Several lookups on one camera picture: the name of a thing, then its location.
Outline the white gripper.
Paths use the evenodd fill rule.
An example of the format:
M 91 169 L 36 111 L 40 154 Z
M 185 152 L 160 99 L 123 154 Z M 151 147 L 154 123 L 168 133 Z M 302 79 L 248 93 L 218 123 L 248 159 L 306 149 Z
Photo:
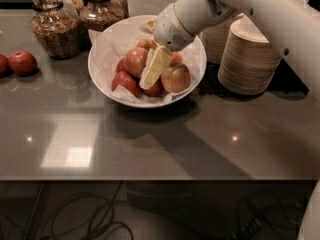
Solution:
M 150 89 L 164 69 L 172 60 L 172 51 L 181 51 L 190 45 L 195 36 L 191 35 L 177 16 L 175 5 L 169 4 L 158 16 L 143 22 L 139 29 L 152 34 L 154 40 L 163 46 L 155 50 L 150 49 L 146 59 L 146 66 L 141 74 L 139 85 L 142 89 Z

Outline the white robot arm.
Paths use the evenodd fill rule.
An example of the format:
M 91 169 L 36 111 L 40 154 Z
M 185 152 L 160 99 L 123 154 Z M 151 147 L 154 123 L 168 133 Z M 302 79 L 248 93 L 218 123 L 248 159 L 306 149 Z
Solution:
M 234 14 L 247 16 L 320 100 L 320 12 L 303 0 L 177 0 L 144 25 L 160 45 L 147 59 L 140 86 L 148 89 L 171 54 L 191 44 L 206 27 Z

